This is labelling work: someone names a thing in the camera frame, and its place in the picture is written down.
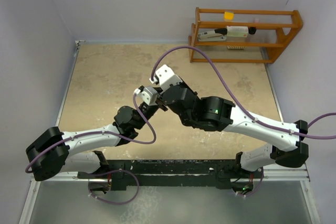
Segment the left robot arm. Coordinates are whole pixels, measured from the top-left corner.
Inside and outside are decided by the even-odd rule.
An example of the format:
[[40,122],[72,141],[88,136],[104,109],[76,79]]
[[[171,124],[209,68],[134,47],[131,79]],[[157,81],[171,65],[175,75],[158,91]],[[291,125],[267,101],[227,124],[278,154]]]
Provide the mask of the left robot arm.
[[130,142],[149,145],[156,141],[156,132],[149,119],[165,106],[147,105],[121,107],[114,122],[101,128],[80,132],[62,132],[48,128],[27,148],[29,164],[26,173],[36,181],[44,181],[64,172],[66,162],[77,154],[101,147],[117,147]]

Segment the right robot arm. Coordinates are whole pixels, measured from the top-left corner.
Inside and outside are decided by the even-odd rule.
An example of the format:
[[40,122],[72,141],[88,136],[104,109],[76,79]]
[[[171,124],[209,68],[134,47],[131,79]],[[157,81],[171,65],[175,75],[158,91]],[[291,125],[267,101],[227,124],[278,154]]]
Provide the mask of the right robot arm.
[[215,97],[199,98],[183,80],[174,77],[161,81],[163,103],[177,114],[184,126],[206,132],[233,132],[265,142],[265,145],[250,152],[236,155],[234,173],[246,177],[251,172],[270,164],[299,168],[309,157],[309,146],[298,133],[307,133],[307,123],[281,123],[265,119],[267,128],[249,118],[233,102]]

